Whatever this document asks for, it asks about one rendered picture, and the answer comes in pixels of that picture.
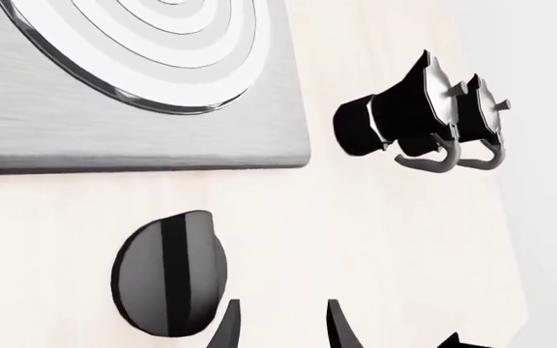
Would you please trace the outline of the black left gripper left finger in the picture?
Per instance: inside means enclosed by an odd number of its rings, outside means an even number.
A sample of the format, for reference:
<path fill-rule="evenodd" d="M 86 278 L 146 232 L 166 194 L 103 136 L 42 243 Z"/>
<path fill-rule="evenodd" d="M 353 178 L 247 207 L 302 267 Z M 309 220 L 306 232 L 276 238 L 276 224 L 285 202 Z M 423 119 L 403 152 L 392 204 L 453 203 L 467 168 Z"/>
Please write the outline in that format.
<path fill-rule="evenodd" d="M 241 332 L 241 304 L 231 300 L 206 348 L 238 348 Z"/>

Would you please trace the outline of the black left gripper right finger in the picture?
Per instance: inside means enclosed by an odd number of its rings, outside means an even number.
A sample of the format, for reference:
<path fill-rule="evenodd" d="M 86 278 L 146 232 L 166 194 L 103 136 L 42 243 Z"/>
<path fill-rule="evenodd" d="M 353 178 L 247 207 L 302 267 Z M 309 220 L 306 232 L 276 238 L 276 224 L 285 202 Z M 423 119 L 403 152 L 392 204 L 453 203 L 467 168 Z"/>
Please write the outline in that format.
<path fill-rule="evenodd" d="M 337 300 L 327 302 L 326 327 L 330 348 L 364 348 L 351 330 Z"/>

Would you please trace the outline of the round black stove knob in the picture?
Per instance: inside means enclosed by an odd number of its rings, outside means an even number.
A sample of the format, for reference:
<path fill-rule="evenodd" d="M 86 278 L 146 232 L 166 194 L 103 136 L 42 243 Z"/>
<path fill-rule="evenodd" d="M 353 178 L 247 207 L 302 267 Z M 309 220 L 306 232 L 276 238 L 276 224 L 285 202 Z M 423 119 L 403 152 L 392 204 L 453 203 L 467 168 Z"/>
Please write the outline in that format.
<path fill-rule="evenodd" d="M 120 315 L 149 335 L 196 335 L 214 320 L 226 286 L 226 257 L 209 211 L 156 219 L 131 234 L 111 271 Z"/>

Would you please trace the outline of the flat grey stove plate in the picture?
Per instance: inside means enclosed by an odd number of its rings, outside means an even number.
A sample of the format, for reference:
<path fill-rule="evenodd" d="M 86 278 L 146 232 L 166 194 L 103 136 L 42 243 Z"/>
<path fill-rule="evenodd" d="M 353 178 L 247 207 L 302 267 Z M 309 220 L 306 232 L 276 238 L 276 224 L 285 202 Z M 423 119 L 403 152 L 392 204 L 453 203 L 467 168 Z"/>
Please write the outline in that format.
<path fill-rule="evenodd" d="M 309 158 L 285 0 L 0 0 L 0 174 Z"/>

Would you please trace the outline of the large black moka pot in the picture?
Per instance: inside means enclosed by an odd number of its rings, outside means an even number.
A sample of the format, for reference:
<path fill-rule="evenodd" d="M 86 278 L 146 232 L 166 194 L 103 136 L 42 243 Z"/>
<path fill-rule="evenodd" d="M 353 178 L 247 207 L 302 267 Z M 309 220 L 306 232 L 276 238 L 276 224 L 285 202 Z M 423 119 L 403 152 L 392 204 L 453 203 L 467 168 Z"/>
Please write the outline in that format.
<path fill-rule="evenodd" d="M 429 142 L 427 150 L 402 146 L 395 161 L 415 170 L 446 173 L 459 161 L 457 98 L 468 94 L 461 81 L 452 84 L 439 60 L 425 50 L 405 77 L 377 95 L 338 107 L 333 130 L 349 156 L 366 156 L 397 141 Z"/>

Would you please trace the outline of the small black moka pot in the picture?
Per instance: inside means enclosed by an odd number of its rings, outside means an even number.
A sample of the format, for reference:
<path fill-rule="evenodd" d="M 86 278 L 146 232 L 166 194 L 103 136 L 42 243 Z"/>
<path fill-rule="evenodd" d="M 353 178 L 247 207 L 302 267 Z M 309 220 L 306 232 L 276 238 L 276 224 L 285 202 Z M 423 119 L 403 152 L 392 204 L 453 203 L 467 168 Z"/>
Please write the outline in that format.
<path fill-rule="evenodd" d="M 510 101 L 496 101 L 478 74 L 467 82 L 468 93 L 456 98 L 458 118 L 445 130 L 398 141 L 402 153 L 395 161 L 410 169 L 446 173 L 453 167 L 494 170 L 506 157 L 500 112 L 511 109 Z M 462 159 L 460 144 L 480 141 L 492 159 Z"/>

